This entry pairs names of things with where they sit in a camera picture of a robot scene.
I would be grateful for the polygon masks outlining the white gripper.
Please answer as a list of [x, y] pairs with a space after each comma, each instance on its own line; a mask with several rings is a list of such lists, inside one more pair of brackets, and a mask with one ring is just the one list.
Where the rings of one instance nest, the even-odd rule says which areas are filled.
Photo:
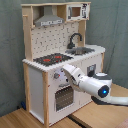
[[78, 88], [80, 78], [84, 75], [82, 70], [78, 67], [75, 67], [75, 66], [69, 65], [69, 64], [64, 65], [63, 70], [64, 70], [66, 77], [69, 80], [70, 85], [73, 88]]

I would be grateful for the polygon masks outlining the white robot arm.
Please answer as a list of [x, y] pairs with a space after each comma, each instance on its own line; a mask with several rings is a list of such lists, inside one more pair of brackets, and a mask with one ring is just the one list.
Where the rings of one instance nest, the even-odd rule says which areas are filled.
[[127, 106], [128, 97], [113, 97], [110, 95], [112, 79], [105, 73], [96, 73], [89, 77], [73, 65], [63, 67], [66, 77], [72, 88], [79, 92], [86, 92], [98, 105]]

